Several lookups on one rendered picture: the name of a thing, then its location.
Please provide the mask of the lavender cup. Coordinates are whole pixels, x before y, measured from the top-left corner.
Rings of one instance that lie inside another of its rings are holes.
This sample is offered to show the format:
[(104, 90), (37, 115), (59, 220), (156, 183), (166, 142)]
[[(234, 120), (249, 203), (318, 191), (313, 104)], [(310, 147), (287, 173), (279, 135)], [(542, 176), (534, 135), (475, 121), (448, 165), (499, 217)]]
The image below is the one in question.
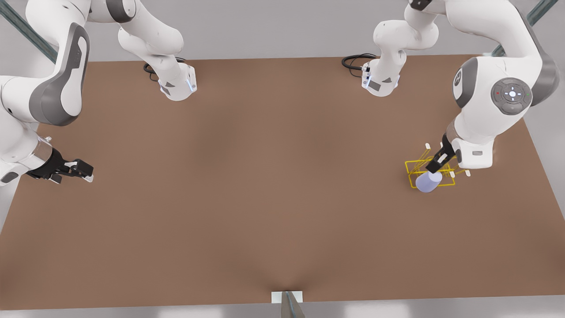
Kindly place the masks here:
[(441, 172), (437, 171), (431, 173), (426, 171), (422, 175), (419, 175), (415, 181), (416, 188), (422, 193), (430, 193), (441, 183), (443, 175)]

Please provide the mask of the white post foot plate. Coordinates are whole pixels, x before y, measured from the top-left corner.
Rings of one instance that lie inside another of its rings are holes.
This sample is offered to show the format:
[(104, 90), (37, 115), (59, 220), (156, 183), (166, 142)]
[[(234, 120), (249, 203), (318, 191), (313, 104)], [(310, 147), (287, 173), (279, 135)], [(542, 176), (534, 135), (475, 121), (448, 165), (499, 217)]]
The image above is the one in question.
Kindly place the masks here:
[(292, 294), (298, 303), (304, 302), (303, 291), (273, 291), (271, 292), (271, 303), (281, 303), (283, 296)]

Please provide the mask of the silver frame post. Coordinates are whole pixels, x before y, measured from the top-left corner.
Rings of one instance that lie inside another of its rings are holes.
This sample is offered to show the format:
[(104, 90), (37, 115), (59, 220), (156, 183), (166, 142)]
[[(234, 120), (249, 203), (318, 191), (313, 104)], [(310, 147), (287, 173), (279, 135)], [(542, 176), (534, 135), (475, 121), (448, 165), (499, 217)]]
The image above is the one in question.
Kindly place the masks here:
[(20, 34), (22, 34), (29, 42), (31, 42), (46, 58), (56, 63), (58, 52), (20, 16), (6, 2), (0, 0), (0, 15), (3, 16)]
[(305, 318), (298, 300), (291, 291), (281, 292), (280, 318)]
[[(530, 26), (534, 26), (559, 0), (539, 0), (539, 2), (526, 15)], [(490, 54), (486, 56), (503, 57), (506, 56), (505, 49), (498, 45)]]

